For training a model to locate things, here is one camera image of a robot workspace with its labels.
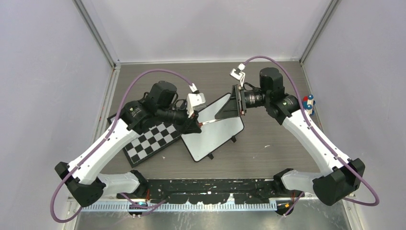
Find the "red white marker pen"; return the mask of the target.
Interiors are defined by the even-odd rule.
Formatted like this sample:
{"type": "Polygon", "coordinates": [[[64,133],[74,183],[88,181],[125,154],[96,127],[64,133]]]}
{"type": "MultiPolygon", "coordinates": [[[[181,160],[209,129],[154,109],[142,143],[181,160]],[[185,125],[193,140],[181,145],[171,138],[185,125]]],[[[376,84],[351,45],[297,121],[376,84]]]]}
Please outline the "red white marker pen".
{"type": "Polygon", "coordinates": [[[219,120],[218,120],[218,119],[212,119],[212,120],[200,122],[200,123],[199,123],[199,126],[201,127],[201,126],[204,126],[204,125],[207,125],[207,124],[211,124],[211,123],[214,123],[214,122],[217,122],[217,121],[219,121],[219,120]]]}

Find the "white whiteboard black frame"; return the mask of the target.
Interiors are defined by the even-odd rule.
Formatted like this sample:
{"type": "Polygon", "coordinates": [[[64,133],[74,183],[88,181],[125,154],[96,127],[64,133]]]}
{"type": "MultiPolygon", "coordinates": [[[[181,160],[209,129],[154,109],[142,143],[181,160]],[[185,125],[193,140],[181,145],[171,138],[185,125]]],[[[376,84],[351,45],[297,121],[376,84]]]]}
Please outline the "white whiteboard black frame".
{"type": "MultiPolygon", "coordinates": [[[[205,109],[199,112],[200,121],[214,120],[214,115],[228,101],[230,93],[224,94],[205,109]]],[[[244,130],[245,126],[241,117],[228,118],[201,127],[201,133],[182,134],[187,151],[194,162],[199,162],[205,157],[209,157],[212,152],[224,145],[228,141],[236,142],[236,135],[244,130]]]]}

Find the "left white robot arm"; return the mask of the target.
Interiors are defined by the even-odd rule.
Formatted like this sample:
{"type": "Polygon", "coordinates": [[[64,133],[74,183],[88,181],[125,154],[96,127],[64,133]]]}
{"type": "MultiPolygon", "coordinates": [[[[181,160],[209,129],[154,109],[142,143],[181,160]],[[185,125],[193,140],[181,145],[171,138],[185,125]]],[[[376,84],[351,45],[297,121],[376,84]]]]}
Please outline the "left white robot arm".
{"type": "Polygon", "coordinates": [[[101,170],[133,140],[160,123],[174,125],[181,134],[201,133],[199,111],[205,108],[203,93],[191,86],[185,108],[176,108],[177,88],[159,81],[140,100],[126,103],[113,123],[83,154],[69,163],[60,162],[55,171],[81,207],[88,207],[103,196],[119,193],[142,198],[147,181],[137,170],[124,174],[102,174],[101,170]]]}

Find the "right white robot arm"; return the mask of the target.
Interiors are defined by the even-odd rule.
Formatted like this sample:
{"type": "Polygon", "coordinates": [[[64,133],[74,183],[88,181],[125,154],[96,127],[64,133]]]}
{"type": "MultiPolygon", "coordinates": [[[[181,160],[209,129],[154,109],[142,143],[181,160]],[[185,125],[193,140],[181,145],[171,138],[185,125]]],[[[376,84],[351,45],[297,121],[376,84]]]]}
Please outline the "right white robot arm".
{"type": "Polygon", "coordinates": [[[352,160],[335,148],[332,142],[314,124],[307,112],[301,110],[301,102],[285,92],[283,76],[277,68],[263,68],[259,72],[260,86],[249,86],[244,81],[244,65],[232,69],[230,76],[239,81],[233,85],[231,96],[216,113],[217,120],[245,115],[247,109],[264,107],[274,118],[302,144],[316,162],[319,172],[299,172],[285,169],[273,176],[273,190],[278,196],[291,191],[312,193],[325,205],[332,206],[356,191],[360,180],[353,174],[363,175],[365,165],[361,159],[352,160]]]}

